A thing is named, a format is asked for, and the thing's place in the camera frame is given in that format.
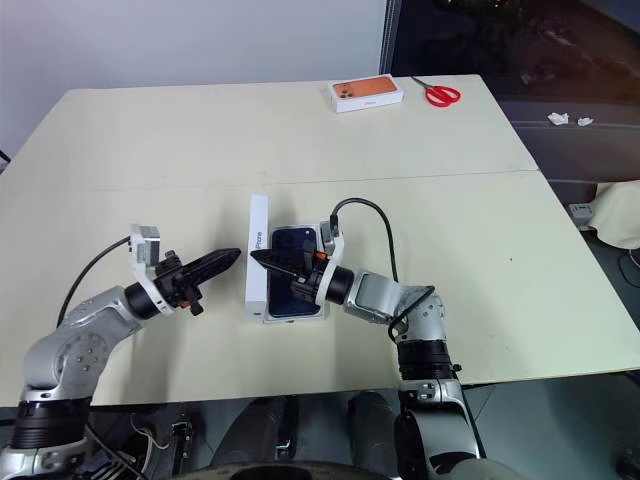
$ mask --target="scissor handle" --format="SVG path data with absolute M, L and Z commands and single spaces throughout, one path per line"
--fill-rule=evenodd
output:
M 448 107 L 460 100 L 462 94 L 455 88 L 437 85 L 427 88 L 424 92 L 427 101 L 434 107 Z

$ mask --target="paper scrap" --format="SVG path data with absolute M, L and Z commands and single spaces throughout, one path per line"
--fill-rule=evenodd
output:
M 593 123 L 593 118 L 580 117 L 578 119 L 578 126 L 579 127 L 586 127 L 587 125 L 591 125 L 592 123 Z
M 553 112 L 553 113 L 550 113 L 549 115 L 547 115 L 547 118 L 554 125 L 566 125 L 567 123 L 569 123 L 569 114 L 568 113 L 565 113 L 564 115 L 560 115 L 559 113 Z

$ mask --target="cable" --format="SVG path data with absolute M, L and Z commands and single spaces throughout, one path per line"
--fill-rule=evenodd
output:
M 207 437 L 206 437 L 204 434 L 202 434 L 202 433 L 200 433 L 200 432 L 198 432 L 198 431 L 196 431 L 196 433 L 195 433 L 195 434 L 196 434 L 196 435 L 199 435 L 200 437 L 202 437 L 202 440 L 204 441 L 204 444 L 207 446 L 207 448 L 208 448 L 208 449 L 209 449 L 209 451 L 211 452 L 211 456 L 215 455 L 215 453 L 216 453 L 216 452 L 214 452 L 214 451 L 213 451 L 213 447 L 212 447 L 212 446 L 211 446 L 211 444 L 209 443 L 209 440 L 207 440 Z
M 59 327 L 62 321 L 64 320 L 64 315 L 67 313 L 67 307 L 69 306 L 69 302 L 71 301 L 73 294 L 78 289 L 78 286 L 80 285 L 80 282 L 82 281 L 82 279 L 85 277 L 87 273 L 89 273 L 89 270 L 91 270 L 91 268 L 96 263 L 98 263 L 102 259 L 102 257 L 104 257 L 107 253 L 115 250 L 120 245 L 124 245 L 127 242 L 129 242 L 129 237 L 125 237 L 121 240 L 118 240 L 116 243 L 108 246 L 102 252 L 96 255 L 94 259 L 91 260 L 87 264 L 87 266 L 82 269 L 82 271 L 80 272 L 80 275 L 78 275 L 78 278 L 76 278 L 76 280 L 73 282 L 73 285 L 71 285 L 71 288 L 69 289 L 69 293 L 67 293 L 67 296 L 65 297 L 64 302 L 62 302 L 62 307 L 60 307 L 60 313 L 58 314 L 58 323 L 56 324 L 56 328 Z M 129 462 L 127 462 L 127 460 L 125 460 L 125 458 L 122 455 L 112 450 L 104 442 L 104 440 L 100 438 L 100 435 L 98 435 L 98 432 L 96 432 L 88 422 L 85 425 L 85 429 L 87 430 L 87 433 L 89 434 L 89 436 L 93 438 L 93 440 L 98 445 L 100 445 L 100 447 L 102 447 L 102 449 L 105 452 L 107 452 L 109 455 L 115 458 L 118 462 L 120 462 L 127 470 L 129 470 L 134 475 L 134 478 L 141 479 L 141 480 L 149 480 L 149 478 L 144 473 L 142 473 L 136 467 L 134 467 Z
M 107 452 L 114 459 L 120 462 L 127 470 L 133 473 L 134 478 L 149 480 L 149 478 L 144 473 L 140 472 L 136 467 L 131 465 L 131 463 L 127 462 L 122 455 L 120 455 L 115 450 L 112 450 L 106 443 L 104 443 L 104 440 L 100 438 L 100 436 L 96 433 L 91 425 L 87 424 L 85 428 L 87 429 L 87 433 L 89 433 L 89 436 L 92 437 L 93 440 L 98 445 L 100 445 L 105 452 Z
M 9 155 L 4 153 L 2 150 L 0 150 L 0 158 L 3 159 L 7 163 L 11 163 L 11 157 L 9 157 Z
M 627 282 L 629 285 L 631 285 L 634 288 L 640 288 L 640 284 L 636 282 L 632 282 L 627 276 L 627 274 L 625 273 L 624 268 L 622 268 L 622 260 L 627 258 L 627 256 L 636 267 L 640 268 L 640 262 L 638 261 L 638 259 L 636 259 L 635 255 L 633 254 L 633 251 L 629 250 L 628 253 L 623 253 L 618 257 L 618 269 L 620 270 L 620 274 L 622 275 L 622 278 L 624 278 L 625 282 Z
M 96 263 L 98 263 L 98 261 L 100 261 L 100 259 L 102 259 L 102 257 L 104 257 L 107 253 L 115 250 L 120 245 L 124 245 L 127 242 L 129 242 L 129 237 L 125 237 L 121 240 L 118 240 L 116 243 L 108 246 L 103 251 L 101 251 L 98 255 L 96 255 L 95 258 L 91 260 L 87 264 L 87 266 L 82 269 L 82 271 L 80 272 L 80 275 L 78 275 L 78 278 L 76 278 L 76 280 L 73 282 L 73 285 L 71 285 L 71 288 L 69 289 L 69 293 L 67 293 L 67 296 L 65 297 L 64 302 L 62 302 L 62 307 L 60 307 L 60 313 L 58 314 L 58 323 L 56 324 L 56 328 L 59 327 L 62 321 L 64 320 L 64 315 L 65 313 L 67 313 L 67 307 L 69 307 L 69 302 L 71 301 L 73 294 L 76 293 L 76 290 L 78 289 L 78 285 L 80 285 L 80 282 L 82 281 L 82 279 L 85 277 L 87 273 L 89 273 L 89 270 L 91 270 L 91 268 Z
M 640 260 L 636 259 L 635 255 L 633 254 L 633 250 L 629 250 L 629 258 L 636 267 L 640 268 Z
M 387 218 L 385 213 L 382 211 L 382 209 L 378 205 L 364 198 L 357 198 L 357 197 L 346 198 L 342 200 L 340 203 L 338 203 L 333 208 L 333 211 L 331 212 L 331 217 L 336 218 L 337 220 L 338 210 L 340 210 L 342 207 L 350 203 L 360 203 L 362 205 L 367 205 L 368 207 L 371 207 L 376 212 L 378 212 L 378 215 L 380 215 L 380 217 L 382 218 L 382 221 L 384 222 L 384 226 L 387 229 L 387 239 L 389 240 L 389 256 L 391 257 L 391 273 L 393 274 L 393 280 L 397 282 L 398 270 L 396 269 L 396 252 L 395 252 L 395 249 L 393 248 L 393 233 L 391 232 L 391 224 L 389 223 L 389 219 Z
M 409 315 L 418 305 L 420 305 L 423 301 L 429 298 L 433 292 L 436 291 L 436 287 L 432 285 L 425 288 L 425 292 L 420 295 L 420 297 L 415 302 L 405 308 L 404 311 L 400 312 L 400 314 L 389 324 L 389 327 L 387 328 L 387 335 L 393 343 L 396 343 L 396 337 L 393 336 L 393 329 L 396 328 L 398 323 L 400 323 L 403 318 L 406 318 L 406 316 Z
M 151 435 L 149 432 L 145 432 L 144 430 L 136 427 L 136 425 L 133 423 L 133 416 L 135 415 L 135 413 L 132 413 L 131 415 L 129 415 L 129 423 L 131 424 L 131 428 L 133 428 L 133 431 L 136 433 L 139 433 L 140 435 L 144 435 L 145 437 L 147 437 L 147 439 L 153 444 L 154 447 L 156 447 L 158 450 L 166 450 L 167 448 L 169 448 L 171 446 L 171 442 L 167 442 L 165 445 L 160 445 L 155 438 L 153 438 L 153 435 Z

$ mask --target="table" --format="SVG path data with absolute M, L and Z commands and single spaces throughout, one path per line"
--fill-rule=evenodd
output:
M 408 79 L 402 104 L 341 115 L 322 82 L 69 92 L 0 176 L 0 404 L 79 270 L 130 223 L 157 225 L 184 261 L 244 250 L 251 193 L 270 196 L 273 225 L 326 219 L 347 196 L 379 203 L 400 280 L 445 301 L 464 383 L 639 367 L 640 333 L 481 79 L 430 80 L 460 89 L 461 108 L 431 108 Z M 375 213 L 349 206 L 341 226 L 344 266 L 388 274 Z M 156 317 L 120 344 L 94 403 L 397 383 L 386 329 L 335 306 L 325 321 L 246 320 L 244 267 L 204 285 L 204 314 Z M 121 249 L 76 299 L 132 281 Z

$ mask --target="white wall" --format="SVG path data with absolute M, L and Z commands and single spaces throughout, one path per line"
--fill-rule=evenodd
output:
M 385 0 L 0 0 L 0 148 L 73 88 L 378 73 Z

